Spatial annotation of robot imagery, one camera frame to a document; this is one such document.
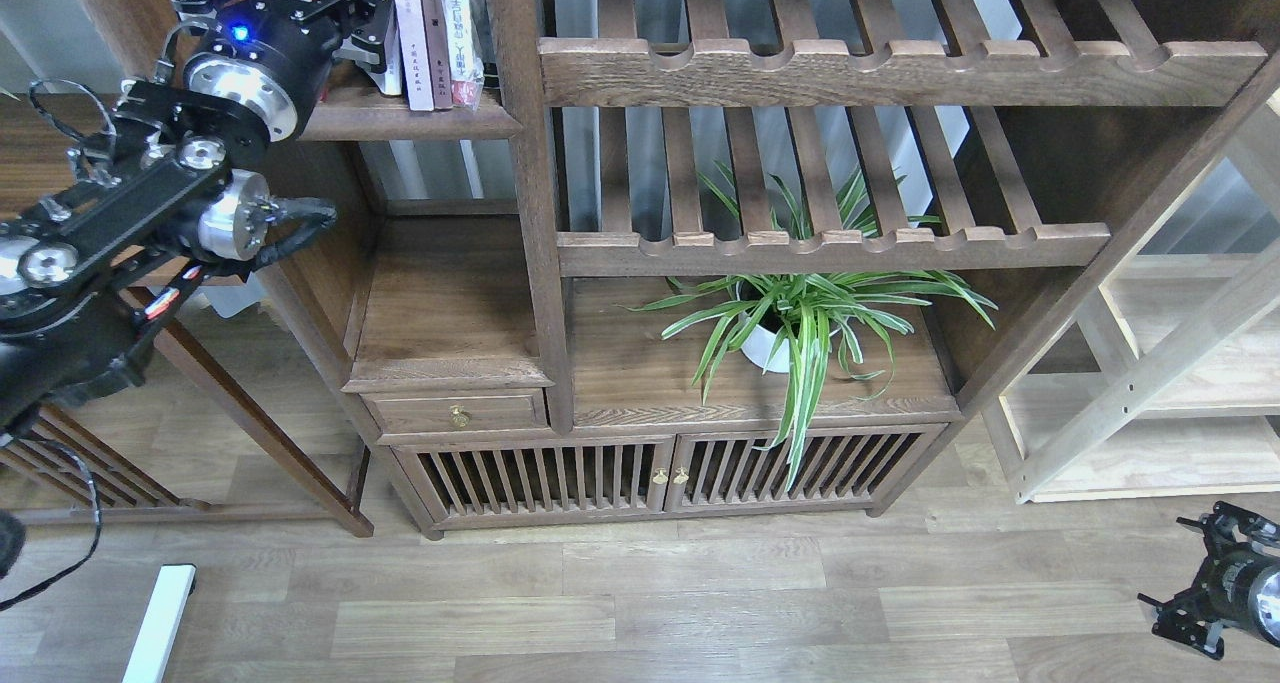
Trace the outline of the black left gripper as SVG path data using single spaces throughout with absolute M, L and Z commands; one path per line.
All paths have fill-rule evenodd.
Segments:
M 390 0 L 311 0 L 300 22 L 289 13 L 301 0 L 229 1 L 172 0 L 180 19 L 218 13 L 215 29 L 188 60 L 186 87 L 250 107 L 273 142 L 293 139 L 306 127 L 333 58 L 385 72 Z

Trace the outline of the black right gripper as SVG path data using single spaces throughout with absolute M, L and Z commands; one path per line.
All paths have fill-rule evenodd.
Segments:
M 1277 556 L 1262 553 L 1279 547 L 1277 524 L 1230 501 L 1216 501 L 1197 519 L 1179 515 L 1178 524 L 1201 531 L 1207 554 L 1196 588 L 1165 602 L 1138 593 L 1155 610 L 1152 633 L 1215 661 L 1225 655 L 1225 627 L 1277 647 Z

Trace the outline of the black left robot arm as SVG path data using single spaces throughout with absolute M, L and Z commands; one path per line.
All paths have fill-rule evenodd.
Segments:
M 145 381 L 156 336 L 210 278 L 247 278 L 339 221 L 253 165 L 305 130 L 337 60 L 384 72 L 393 0 L 172 0 L 154 72 L 72 139 L 74 183 L 3 223 L 3 445 L 47 402 Z

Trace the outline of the white robot base bar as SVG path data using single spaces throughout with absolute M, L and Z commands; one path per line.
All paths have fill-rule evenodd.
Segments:
M 122 682 L 163 682 L 198 568 L 160 567 Z

